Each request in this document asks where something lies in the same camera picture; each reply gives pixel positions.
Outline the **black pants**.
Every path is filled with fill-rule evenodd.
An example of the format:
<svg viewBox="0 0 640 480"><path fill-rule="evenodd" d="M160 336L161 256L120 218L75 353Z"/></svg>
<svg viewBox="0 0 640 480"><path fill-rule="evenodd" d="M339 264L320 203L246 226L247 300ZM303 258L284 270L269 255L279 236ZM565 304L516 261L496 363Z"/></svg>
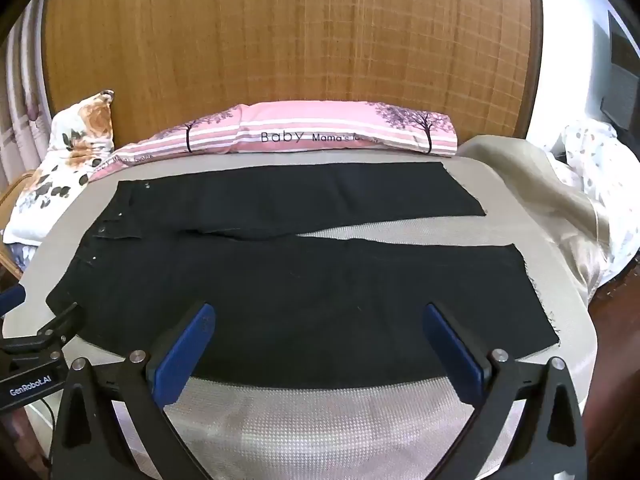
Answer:
<svg viewBox="0 0 640 480"><path fill-rule="evenodd" d="M47 302L81 335L148 348L192 304L216 312L198 377L293 389L382 387L442 374L421 328L441 301L490 348L558 342L513 246L324 236L368 223L484 214L438 162L265 166L122 181Z"/></svg>

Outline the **wooden bedside chair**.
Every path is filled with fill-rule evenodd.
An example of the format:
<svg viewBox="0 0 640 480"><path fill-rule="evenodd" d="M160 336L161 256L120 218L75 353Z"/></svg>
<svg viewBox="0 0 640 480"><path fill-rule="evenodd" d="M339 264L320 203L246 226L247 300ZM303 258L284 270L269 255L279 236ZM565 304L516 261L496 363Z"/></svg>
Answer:
<svg viewBox="0 0 640 480"><path fill-rule="evenodd" d="M11 183L6 190L1 194L0 197L0 222L1 222L1 231L4 231L6 225L9 222L9 218L11 217L11 212L15 206L15 203L20 196L23 188L25 187L27 181L34 174L33 171L27 171L18 177L13 183ZM11 274L14 278L19 281L22 277L23 272L16 265L13 260L12 252L9 250L8 246L3 242L0 243L1 249L1 266L6 272Z"/></svg>

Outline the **pink curtain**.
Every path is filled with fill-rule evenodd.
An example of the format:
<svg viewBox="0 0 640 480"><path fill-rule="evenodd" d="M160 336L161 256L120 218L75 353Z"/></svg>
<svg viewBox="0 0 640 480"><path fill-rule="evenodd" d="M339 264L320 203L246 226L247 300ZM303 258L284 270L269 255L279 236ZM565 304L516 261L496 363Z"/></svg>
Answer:
<svg viewBox="0 0 640 480"><path fill-rule="evenodd" d="M1 186L36 169L51 133L43 75L43 11L46 0L30 0L1 44Z"/></svg>

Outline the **beige blanket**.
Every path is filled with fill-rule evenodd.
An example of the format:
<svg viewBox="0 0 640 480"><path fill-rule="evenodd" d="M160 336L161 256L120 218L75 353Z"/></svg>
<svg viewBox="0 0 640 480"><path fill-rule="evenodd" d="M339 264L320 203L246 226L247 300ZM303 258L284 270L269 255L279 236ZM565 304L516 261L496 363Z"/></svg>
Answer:
<svg viewBox="0 0 640 480"><path fill-rule="evenodd" d="M458 154L495 170L559 249L579 295L589 302L604 285L600 278L608 248L608 220L585 193L558 178L551 153L522 139L476 136Z"/></svg>

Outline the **pink striped baby pillow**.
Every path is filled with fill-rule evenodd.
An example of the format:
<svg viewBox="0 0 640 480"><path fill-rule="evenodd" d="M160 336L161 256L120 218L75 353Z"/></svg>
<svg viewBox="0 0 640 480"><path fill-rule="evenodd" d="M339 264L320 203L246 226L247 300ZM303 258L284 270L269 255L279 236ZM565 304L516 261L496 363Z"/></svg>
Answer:
<svg viewBox="0 0 640 480"><path fill-rule="evenodd" d="M451 157L458 136L449 116L381 102L278 101L239 104L130 143L90 178L191 155L399 150Z"/></svg>

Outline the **white dotted pillow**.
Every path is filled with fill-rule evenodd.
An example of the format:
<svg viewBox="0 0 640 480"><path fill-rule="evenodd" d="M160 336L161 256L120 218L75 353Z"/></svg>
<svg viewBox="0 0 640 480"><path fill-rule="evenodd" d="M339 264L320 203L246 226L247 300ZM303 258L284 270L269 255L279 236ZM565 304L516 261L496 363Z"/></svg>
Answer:
<svg viewBox="0 0 640 480"><path fill-rule="evenodd" d="M608 220L600 283L623 271L639 250L639 161L613 126L591 118L561 129L564 162L552 158L558 178L583 192Z"/></svg>

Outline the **wooden headboard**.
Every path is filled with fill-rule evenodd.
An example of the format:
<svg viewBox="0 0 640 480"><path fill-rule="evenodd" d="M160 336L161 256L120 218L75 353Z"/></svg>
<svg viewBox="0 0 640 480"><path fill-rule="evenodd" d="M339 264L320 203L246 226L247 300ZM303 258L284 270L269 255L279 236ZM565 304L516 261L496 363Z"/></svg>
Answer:
<svg viewBox="0 0 640 480"><path fill-rule="evenodd" d="M386 102L524 138L541 0L46 0L50 107L115 93L127 144L235 104Z"/></svg>

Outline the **dark wall television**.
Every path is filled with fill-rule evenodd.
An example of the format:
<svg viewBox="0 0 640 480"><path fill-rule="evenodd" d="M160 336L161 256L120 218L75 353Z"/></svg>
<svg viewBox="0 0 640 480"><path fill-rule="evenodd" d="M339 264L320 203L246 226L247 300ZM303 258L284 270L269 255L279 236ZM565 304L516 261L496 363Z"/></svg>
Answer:
<svg viewBox="0 0 640 480"><path fill-rule="evenodd" d="M618 128L639 130L639 55L624 30L608 12L610 69L601 102L602 112Z"/></svg>

